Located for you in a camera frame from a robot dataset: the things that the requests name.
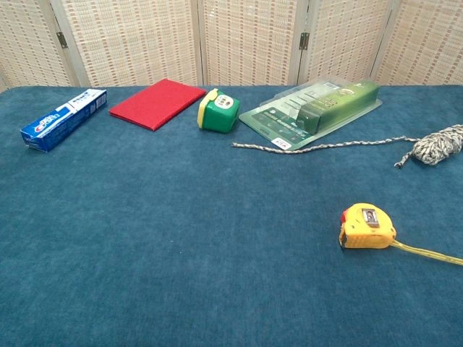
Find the blue table cloth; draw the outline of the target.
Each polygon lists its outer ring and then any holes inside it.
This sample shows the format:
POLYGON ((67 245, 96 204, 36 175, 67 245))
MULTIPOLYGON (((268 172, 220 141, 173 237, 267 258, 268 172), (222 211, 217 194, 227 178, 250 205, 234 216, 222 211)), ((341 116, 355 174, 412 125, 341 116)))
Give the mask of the blue table cloth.
POLYGON ((406 142, 463 124, 463 85, 383 87, 382 105, 277 155, 244 124, 205 132, 191 106, 152 132, 107 106, 49 153, 20 129, 76 87, 0 93, 0 347, 463 347, 463 267, 342 249, 369 202, 401 242, 463 257, 463 153, 437 166, 406 142))

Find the green clear blister pack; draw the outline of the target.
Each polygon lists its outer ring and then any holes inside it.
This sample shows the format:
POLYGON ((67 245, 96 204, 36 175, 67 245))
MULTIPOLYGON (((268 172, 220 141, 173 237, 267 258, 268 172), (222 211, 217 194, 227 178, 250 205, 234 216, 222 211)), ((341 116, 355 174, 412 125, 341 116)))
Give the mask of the green clear blister pack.
POLYGON ((275 95, 239 120, 281 150, 295 151, 382 104, 371 80, 321 79, 275 95))

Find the blue toothpaste box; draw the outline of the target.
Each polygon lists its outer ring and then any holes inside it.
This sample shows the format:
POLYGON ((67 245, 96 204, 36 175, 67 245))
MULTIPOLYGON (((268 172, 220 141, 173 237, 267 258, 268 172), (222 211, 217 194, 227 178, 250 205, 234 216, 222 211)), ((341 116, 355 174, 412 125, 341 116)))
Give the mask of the blue toothpaste box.
POLYGON ((107 90, 87 89, 20 130, 25 144, 49 152, 106 105, 107 90))

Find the green box with yellow lid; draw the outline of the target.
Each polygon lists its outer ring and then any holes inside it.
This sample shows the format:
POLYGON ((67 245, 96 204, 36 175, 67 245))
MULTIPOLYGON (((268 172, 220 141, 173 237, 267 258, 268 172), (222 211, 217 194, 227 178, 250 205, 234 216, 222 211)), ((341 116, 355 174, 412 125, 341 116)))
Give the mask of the green box with yellow lid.
POLYGON ((240 101, 214 88, 201 100, 197 124, 200 129, 229 133, 237 120, 240 101))

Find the woven bamboo folding screen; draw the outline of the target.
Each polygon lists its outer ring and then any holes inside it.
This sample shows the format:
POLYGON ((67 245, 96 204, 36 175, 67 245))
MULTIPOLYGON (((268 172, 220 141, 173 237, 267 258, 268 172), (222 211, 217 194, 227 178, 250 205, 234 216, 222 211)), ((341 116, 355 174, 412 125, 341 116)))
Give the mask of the woven bamboo folding screen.
POLYGON ((0 92, 327 76, 463 85, 463 0, 0 0, 0 92))

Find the red flat notebook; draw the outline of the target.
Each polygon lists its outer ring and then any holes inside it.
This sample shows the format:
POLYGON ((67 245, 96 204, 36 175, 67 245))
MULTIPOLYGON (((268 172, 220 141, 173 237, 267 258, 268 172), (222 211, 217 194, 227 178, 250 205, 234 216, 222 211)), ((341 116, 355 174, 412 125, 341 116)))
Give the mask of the red flat notebook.
POLYGON ((199 87, 163 79, 113 106, 109 113, 156 131, 205 94, 199 87))

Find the small yellow orange object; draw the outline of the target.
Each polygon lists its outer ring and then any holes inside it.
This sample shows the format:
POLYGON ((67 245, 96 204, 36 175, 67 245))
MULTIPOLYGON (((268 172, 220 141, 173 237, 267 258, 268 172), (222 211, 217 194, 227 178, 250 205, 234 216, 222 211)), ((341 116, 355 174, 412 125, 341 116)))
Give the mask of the small yellow orange object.
POLYGON ((356 203, 341 214, 339 245, 344 249, 385 249, 396 247, 443 262, 463 266, 463 259, 439 252, 411 247, 396 240, 397 232, 391 218, 370 203, 356 203))

